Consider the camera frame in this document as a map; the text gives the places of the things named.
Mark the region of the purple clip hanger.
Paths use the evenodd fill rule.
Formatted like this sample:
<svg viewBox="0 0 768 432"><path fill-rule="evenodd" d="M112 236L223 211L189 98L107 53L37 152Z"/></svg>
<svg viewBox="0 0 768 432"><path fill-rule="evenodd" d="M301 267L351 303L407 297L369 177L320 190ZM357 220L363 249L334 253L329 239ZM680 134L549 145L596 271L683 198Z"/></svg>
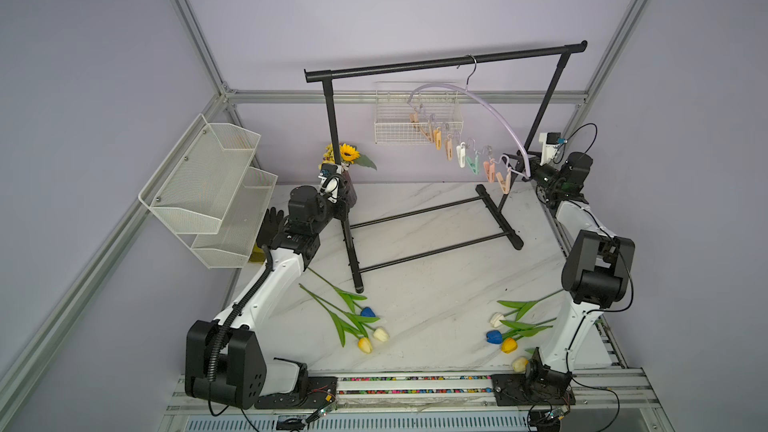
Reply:
<svg viewBox="0 0 768 432"><path fill-rule="evenodd" d="M487 146L487 154L489 157L489 160L491 164L497 164L497 165L503 165L506 169L506 176L504 179L508 179L508 182L504 182L504 192L510 192L512 188L512 179L520 177L521 179L532 179L533 177L533 167L531 164L531 157L529 156L527 147L524 145L523 141L518 137L512 126L508 123L508 121L504 118L504 116L488 101L481 98L478 94L472 92L469 90L469 83L471 80L472 75L477 70L477 65L479 63L478 58L474 55L467 55L467 58L471 60L472 63L472 71L467 76L465 83L463 86L459 86L458 84L454 83L442 83L442 82L431 82L426 83L423 85L420 85L416 87L414 90L411 91L407 103L411 104L413 98L415 95L423 92L424 90L428 89L442 89L442 90L448 90L455 92L458 95L462 95L464 97L469 98L472 102L474 102L477 107L482 107L485 112L487 112L490 116L492 116L497 124L494 126L490 125L490 120L483 119L481 121L481 124L488 129L488 132L480 132L481 128L479 125L471 126L469 129L464 128L462 132L462 140L465 143L470 142L474 139L479 139L481 135L488 135L490 134L492 138L499 138L501 135L501 130L504 130L506 134L510 137L511 141L517 146L517 151L520 153L518 156L518 162L517 164L523 165L523 170L518 171L511 163L511 159L504 159L496 158L494 153L496 152L496 149L493 149L490 145Z"/></svg>

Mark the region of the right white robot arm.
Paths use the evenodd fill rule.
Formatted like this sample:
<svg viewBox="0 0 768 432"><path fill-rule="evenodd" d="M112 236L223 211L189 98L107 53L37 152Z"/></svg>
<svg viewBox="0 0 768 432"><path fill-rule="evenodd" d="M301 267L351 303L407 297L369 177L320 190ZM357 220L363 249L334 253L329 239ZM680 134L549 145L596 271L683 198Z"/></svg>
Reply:
<svg viewBox="0 0 768 432"><path fill-rule="evenodd" d="M551 337L526 366L522 389L533 400L572 401L568 389L588 331L630 285L634 242L609 231L582 193L592 164L588 154L574 152L559 168L544 160L533 168L537 195L570 241L561 272L566 296Z"/></svg>

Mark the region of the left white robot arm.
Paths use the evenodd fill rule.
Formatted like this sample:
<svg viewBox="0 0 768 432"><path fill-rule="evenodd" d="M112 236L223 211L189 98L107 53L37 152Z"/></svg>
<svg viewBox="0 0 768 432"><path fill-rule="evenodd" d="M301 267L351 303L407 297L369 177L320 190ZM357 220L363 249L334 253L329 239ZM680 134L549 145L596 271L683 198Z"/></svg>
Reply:
<svg viewBox="0 0 768 432"><path fill-rule="evenodd" d="M287 289L306 271L320 247L320 234L334 219L347 218L356 195L348 173L320 175L319 186L299 186L286 211L268 209L256 236L265 261L233 302L210 321L198 320L186 336L187 396L247 410L290 408L309 394L304 363L265 357L258 329Z"/></svg>

